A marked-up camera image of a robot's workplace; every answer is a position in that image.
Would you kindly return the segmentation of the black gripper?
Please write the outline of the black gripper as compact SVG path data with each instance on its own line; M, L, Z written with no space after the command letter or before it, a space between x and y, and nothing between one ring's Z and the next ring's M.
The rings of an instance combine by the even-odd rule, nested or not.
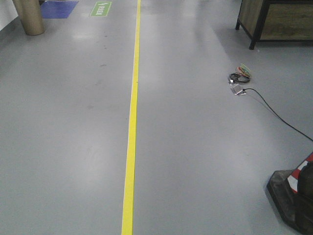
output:
M295 198L295 223L303 234L313 233L313 163L300 172Z

